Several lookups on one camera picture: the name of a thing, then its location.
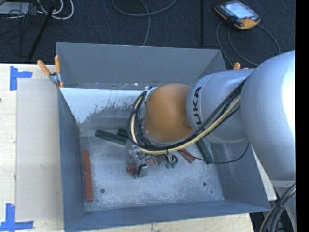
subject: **blue tape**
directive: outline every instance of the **blue tape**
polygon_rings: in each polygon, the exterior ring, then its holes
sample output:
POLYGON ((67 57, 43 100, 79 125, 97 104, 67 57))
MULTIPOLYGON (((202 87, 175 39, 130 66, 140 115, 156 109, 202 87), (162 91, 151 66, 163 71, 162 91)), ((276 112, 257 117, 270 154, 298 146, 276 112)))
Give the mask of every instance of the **blue tape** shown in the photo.
POLYGON ((10 77, 10 90, 17 90, 17 79, 18 78, 31 78, 32 72, 18 72, 18 68, 11 65, 11 77, 10 77))
POLYGON ((15 230, 32 229, 33 221, 15 223, 15 206, 7 203, 5 205, 5 222, 1 222, 0 231, 15 232, 15 230))

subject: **gray bin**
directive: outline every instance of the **gray bin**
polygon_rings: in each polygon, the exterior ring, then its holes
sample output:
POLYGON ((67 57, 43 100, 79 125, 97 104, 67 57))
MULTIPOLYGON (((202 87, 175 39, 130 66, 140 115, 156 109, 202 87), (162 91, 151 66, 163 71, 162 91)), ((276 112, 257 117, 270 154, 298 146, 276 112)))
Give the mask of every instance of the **gray bin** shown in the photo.
MULTIPOLYGON (((130 142, 118 145, 95 137, 96 129, 125 128, 134 97, 146 86, 190 86, 226 70, 219 50, 58 42, 56 53, 65 84, 58 91, 65 231, 270 209, 251 147, 233 163, 189 164, 179 156, 174 169, 151 166, 146 177, 135 179, 126 172, 130 142), (107 99, 109 92, 117 93, 114 102, 107 99), (92 202, 85 200, 83 150, 90 155, 92 202)), ((248 142, 205 144, 214 160, 227 161, 239 157, 248 142)), ((187 150, 202 157, 195 145, 187 150)))

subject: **black stand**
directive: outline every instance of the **black stand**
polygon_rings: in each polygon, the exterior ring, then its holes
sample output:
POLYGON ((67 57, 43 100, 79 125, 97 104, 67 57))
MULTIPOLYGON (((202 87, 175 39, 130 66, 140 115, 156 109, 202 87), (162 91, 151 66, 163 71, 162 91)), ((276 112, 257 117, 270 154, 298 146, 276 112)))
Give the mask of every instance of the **black stand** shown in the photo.
POLYGON ((35 41, 34 41, 34 43, 32 45, 32 48, 31 48, 31 50, 29 52, 29 55, 28 55, 28 58, 27 58, 27 62, 31 61, 31 59, 33 57, 33 54, 34 54, 35 50, 37 49, 37 46, 38 46, 38 44, 40 42, 40 39, 41 39, 41 37, 42 37, 42 35, 43 35, 44 31, 45 31, 45 28, 47 26, 47 23, 48 23, 50 17, 52 16, 53 10, 56 8, 56 5, 57 5, 58 1, 59 0, 51 0, 51 4, 50 4, 50 7, 49 7, 48 14, 46 16, 46 19, 43 22, 43 25, 41 27, 41 30, 40 30, 37 38, 35 39, 35 41))

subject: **handheld device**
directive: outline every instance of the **handheld device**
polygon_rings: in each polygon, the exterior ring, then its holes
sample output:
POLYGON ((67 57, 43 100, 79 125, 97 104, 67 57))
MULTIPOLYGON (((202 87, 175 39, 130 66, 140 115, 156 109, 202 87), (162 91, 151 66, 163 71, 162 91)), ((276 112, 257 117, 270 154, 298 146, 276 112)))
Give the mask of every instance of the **handheld device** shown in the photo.
POLYGON ((216 4, 214 9, 224 20, 238 29, 250 29, 261 20, 252 8, 239 0, 216 4))

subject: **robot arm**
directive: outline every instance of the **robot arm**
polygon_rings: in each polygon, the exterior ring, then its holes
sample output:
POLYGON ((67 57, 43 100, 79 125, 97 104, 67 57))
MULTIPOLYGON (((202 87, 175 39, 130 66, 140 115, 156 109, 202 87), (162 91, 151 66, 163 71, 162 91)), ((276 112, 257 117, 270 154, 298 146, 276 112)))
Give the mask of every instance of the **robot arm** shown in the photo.
MULTIPOLYGON (((255 69, 218 72, 191 87, 167 84, 146 93, 128 127, 145 154, 168 155, 203 137, 212 143, 249 140, 280 196, 295 185, 295 51, 255 69), (144 124, 137 126, 143 101, 144 124)), ((296 231, 296 202, 287 211, 296 231)))

